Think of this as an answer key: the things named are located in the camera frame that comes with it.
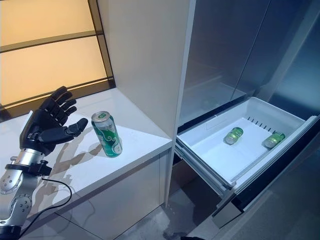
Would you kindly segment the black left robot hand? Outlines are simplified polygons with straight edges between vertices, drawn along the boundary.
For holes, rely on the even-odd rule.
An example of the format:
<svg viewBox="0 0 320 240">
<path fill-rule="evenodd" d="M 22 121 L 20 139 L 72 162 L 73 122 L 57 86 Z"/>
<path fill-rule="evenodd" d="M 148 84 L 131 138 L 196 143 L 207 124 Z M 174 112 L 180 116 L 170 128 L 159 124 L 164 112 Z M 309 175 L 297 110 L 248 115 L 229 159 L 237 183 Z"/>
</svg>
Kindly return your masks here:
<svg viewBox="0 0 320 240">
<path fill-rule="evenodd" d="M 68 117 L 77 110 L 77 101 L 72 97 L 73 94 L 62 86 L 44 100 L 20 134 L 21 150 L 31 149 L 47 156 L 56 145 L 69 142 L 84 131 L 88 124 L 86 118 L 65 126 Z"/>
</svg>

